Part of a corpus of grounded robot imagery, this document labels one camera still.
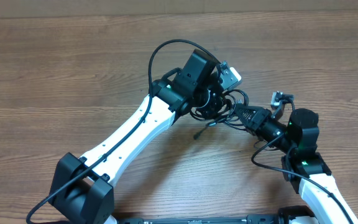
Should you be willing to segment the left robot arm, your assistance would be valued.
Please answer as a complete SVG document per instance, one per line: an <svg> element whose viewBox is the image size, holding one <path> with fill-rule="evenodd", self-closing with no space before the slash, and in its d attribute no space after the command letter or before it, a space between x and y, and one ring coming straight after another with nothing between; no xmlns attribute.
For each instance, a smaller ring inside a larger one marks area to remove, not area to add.
<svg viewBox="0 0 358 224"><path fill-rule="evenodd" d="M193 108L203 119L220 117L223 95L242 81L227 62L196 49L183 68L154 81L135 113L101 144L58 162L49 204L70 223L116 223L114 188L142 150Z"/></svg>

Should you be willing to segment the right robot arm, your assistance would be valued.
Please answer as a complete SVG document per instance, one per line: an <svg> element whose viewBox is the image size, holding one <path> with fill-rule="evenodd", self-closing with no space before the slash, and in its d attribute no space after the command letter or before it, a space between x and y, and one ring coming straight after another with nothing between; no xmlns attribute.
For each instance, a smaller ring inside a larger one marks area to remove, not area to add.
<svg viewBox="0 0 358 224"><path fill-rule="evenodd" d="M256 154L251 157L252 163L281 172L306 203L279 209L270 217L272 223L358 223L339 192L330 168L317 152L317 113L304 108L295 109L286 125L278 122L270 110L259 106L238 104L234 113L248 133L265 141L257 154L270 147L284 153L281 167L257 162Z"/></svg>

